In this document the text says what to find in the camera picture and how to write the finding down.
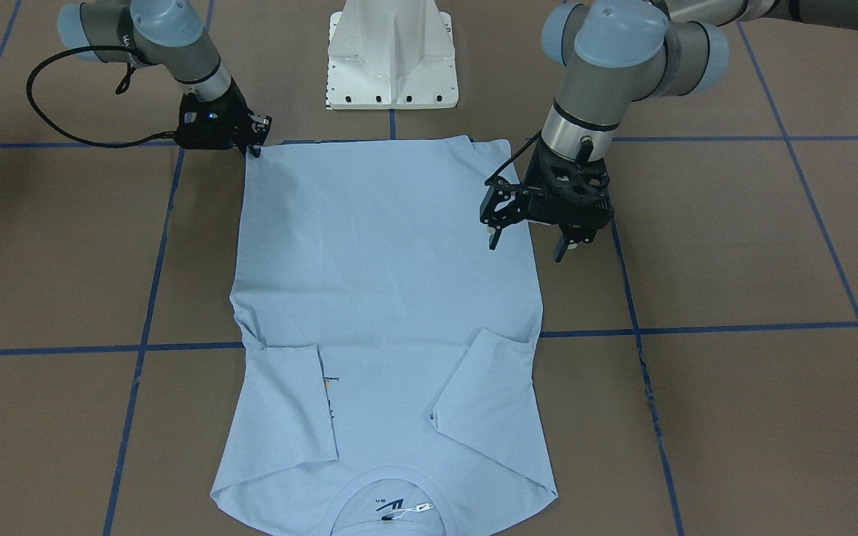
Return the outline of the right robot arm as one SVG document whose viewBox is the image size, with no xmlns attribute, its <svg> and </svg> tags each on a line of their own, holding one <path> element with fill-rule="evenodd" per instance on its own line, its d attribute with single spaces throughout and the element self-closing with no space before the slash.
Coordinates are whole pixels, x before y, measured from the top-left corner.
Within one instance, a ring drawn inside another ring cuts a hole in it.
<svg viewBox="0 0 858 536">
<path fill-rule="evenodd" d="M 163 66 L 180 85 L 182 99 L 173 139 L 186 150 L 239 149 L 259 157 L 272 119 L 254 113 L 220 56 L 203 19 L 188 1 L 93 1 L 65 4 L 58 34 L 70 54 L 128 71 L 123 94 L 139 68 Z"/>
</svg>

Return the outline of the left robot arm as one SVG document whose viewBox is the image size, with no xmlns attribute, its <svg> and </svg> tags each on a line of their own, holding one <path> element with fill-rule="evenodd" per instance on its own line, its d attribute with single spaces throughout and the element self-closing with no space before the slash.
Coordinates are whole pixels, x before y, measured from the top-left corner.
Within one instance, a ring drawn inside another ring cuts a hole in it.
<svg viewBox="0 0 858 536">
<path fill-rule="evenodd" d="M 554 258 L 595 240 L 613 218 L 605 155 L 629 105 L 709 89 L 730 50 L 722 27 L 772 18 L 858 31 L 858 1 L 590 1 L 548 15 L 541 43 L 565 68 L 517 183 L 487 179 L 480 222 L 498 246 L 522 221 L 555 226 Z"/>
</svg>

